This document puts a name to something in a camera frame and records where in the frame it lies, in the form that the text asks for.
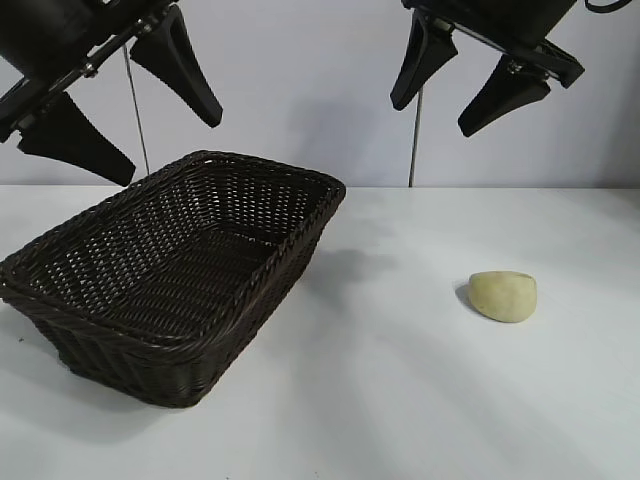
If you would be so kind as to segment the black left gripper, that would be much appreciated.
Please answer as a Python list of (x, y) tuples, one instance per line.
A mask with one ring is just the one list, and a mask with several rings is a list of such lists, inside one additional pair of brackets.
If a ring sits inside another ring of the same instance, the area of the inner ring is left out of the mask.
[(3, 1), (1, 57), (22, 79), (1, 97), (1, 141), (129, 185), (136, 167), (65, 90), (131, 38), (131, 59), (178, 95), (210, 128), (223, 108), (193, 51), (173, 1)]

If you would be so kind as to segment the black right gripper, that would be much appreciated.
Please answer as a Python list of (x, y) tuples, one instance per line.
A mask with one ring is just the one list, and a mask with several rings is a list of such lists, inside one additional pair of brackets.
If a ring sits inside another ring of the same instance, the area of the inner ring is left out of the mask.
[(584, 73), (574, 56), (547, 39), (574, 6), (572, 1), (422, 0), (405, 1), (403, 6), (419, 12), (412, 14), (404, 60), (390, 93), (397, 111), (458, 54), (454, 27), (505, 54), (460, 115), (464, 136), (543, 100), (550, 93), (549, 75), (568, 88)]

